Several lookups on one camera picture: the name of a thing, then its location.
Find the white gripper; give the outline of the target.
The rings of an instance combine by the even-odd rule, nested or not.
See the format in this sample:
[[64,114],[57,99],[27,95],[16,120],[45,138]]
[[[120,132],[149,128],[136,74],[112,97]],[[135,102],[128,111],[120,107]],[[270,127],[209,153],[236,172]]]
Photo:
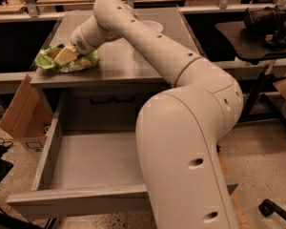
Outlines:
[[54,58],[54,62],[63,66],[75,60],[78,53],[87,55],[97,49],[97,46],[90,44],[84,37],[80,27],[77,27],[71,34],[72,46],[66,46]]

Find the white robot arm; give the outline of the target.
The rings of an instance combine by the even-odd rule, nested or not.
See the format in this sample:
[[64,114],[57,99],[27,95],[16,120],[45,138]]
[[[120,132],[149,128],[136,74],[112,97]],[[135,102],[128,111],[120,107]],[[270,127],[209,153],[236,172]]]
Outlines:
[[170,84],[141,108],[136,148],[158,229],[238,229],[216,152],[243,109],[237,81],[213,62],[139,21],[121,0],[95,0],[71,35],[87,54],[126,39]]

